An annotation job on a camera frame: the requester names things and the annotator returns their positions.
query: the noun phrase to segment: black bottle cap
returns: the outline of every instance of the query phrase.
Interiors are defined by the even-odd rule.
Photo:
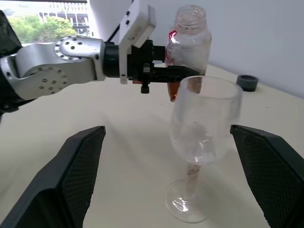
[[[237,85],[242,87],[246,92],[253,92],[256,90],[258,78],[251,75],[239,75],[237,77]]]

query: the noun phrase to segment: glass stem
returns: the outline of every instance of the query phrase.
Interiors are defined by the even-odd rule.
[[[191,200],[195,194],[195,188],[198,182],[200,165],[193,165],[188,163],[187,167],[187,183],[186,183],[186,192],[185,192],[185,200]]]

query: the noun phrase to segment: window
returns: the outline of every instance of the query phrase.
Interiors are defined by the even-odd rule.
[[[90,36],[87,3],[0,0],[0,5],[23,45]]]

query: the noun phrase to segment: bottle neck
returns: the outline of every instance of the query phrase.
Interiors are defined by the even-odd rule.
[[[206,12],[202,7],[188,5],[176,14],[175,29],[185,35],[196,35],[207,28]]]

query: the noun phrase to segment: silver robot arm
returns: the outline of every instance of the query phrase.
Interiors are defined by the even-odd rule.
[[[23,100],[55,94],[72,84],[104,81],[105,43],[70,36],[53,44],[33,44],[0,59],[7,82]]]

